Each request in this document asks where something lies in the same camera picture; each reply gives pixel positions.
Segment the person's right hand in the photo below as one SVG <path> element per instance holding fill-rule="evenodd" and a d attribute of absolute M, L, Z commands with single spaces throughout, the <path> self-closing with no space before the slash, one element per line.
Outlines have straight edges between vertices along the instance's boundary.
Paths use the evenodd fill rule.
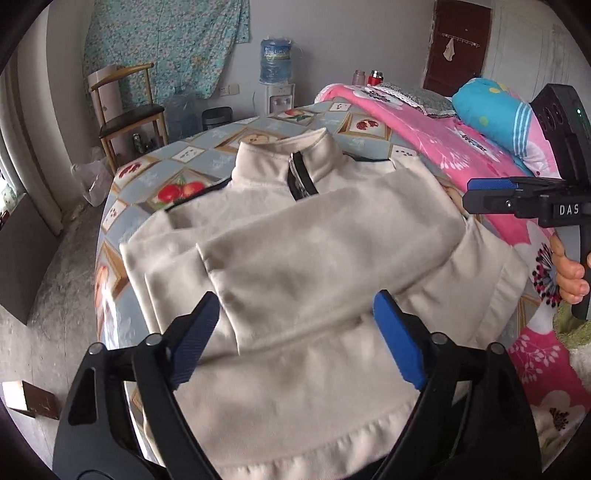
<path fill-rule="evenodd" d="M 590 293 L 590 284 L 585 279 L 585 267 L 566 256 L 564 246 L 556 234 L 550 238 L 550 246 L 560 295 L 571 305 L 579 304 Z"/>

